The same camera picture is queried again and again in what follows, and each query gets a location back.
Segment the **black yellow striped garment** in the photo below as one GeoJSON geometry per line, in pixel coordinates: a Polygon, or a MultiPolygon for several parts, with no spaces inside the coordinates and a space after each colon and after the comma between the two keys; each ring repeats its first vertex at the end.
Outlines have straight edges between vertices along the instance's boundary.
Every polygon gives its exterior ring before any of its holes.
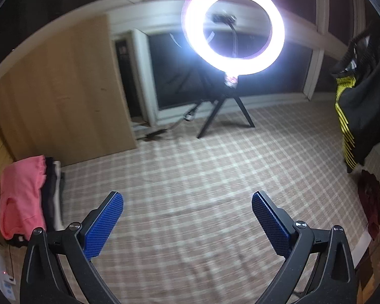
{"type": "Polygon", "coordinates": [[[355,36],[331,75],[347,172],[363,166],[380,143],[380,22],[355,36]]]}

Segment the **dark folded clothes stack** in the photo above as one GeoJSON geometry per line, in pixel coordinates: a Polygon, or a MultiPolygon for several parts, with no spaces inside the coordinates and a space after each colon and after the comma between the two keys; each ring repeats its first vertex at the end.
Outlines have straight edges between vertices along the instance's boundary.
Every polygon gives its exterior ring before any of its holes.
{"type": "Polygon", "coordinates": [[[65,174],[62,172],[60,161],[46,157],[45,163],[45,181],[40,193],[46,231],[62,231],[65,229],[62,209],[65,174]]]}

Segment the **white power strip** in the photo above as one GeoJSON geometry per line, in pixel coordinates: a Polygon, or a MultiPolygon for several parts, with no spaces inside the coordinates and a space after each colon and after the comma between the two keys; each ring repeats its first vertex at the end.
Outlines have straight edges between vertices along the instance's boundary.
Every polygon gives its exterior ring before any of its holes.
{"type": "Polygon", "coordinates": [[[4,270],[0,271],[0,281],[2,292],[7,300],[11,303],[16,302],[14,287],[16,286],[16,281],[13,276],[4,270]]]}

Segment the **dark red garment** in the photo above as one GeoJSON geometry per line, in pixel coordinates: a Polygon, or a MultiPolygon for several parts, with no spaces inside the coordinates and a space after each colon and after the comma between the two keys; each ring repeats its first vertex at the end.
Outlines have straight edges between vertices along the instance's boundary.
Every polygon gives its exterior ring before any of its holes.
{"type": "Polygon", "coordinates": [[[380,182],[365,169],[358,179],[358,196],[367,218],[367,230],[375,240],[380,232],[380,182]]]}

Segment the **pink folded garment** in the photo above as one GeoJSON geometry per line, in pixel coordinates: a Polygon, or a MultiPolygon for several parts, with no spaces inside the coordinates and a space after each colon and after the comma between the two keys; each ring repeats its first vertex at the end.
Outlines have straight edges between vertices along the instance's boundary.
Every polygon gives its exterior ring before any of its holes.
{"type": "Polygon", "coordinates": [[[46,180],[42,155],[14,162],[0,179],[0,231],[6,240],[22,235],[29,240],[34,229],[46,228],[41,188],[46,180]]]}

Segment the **beige plaid table cloth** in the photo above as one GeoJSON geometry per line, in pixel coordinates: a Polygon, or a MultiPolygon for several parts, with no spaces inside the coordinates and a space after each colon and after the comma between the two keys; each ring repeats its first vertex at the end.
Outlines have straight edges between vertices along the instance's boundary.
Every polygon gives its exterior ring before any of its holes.
{"type": "Polygon", "coordinates": [[[254,303],[275,276],[275,254],[251,208],[262,190],[316,229],[341,225],[351,247],[367,229],[341,154],[332,102],[219,116],[159,140],[64,168],[64,221],[83,220],[111,192],[124,211],[94,265],[122,303],[254,303]]]}

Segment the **light wooden board panel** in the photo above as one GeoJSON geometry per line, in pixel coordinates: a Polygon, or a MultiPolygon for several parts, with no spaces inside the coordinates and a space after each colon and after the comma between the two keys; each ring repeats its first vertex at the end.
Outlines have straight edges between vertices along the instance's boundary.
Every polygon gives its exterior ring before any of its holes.
{"type": "Polygon", "coordinates": [[[136,147],[107,16],[52,36],[1,77],[0,127],[17,160],[71,165],[136,147]]]}

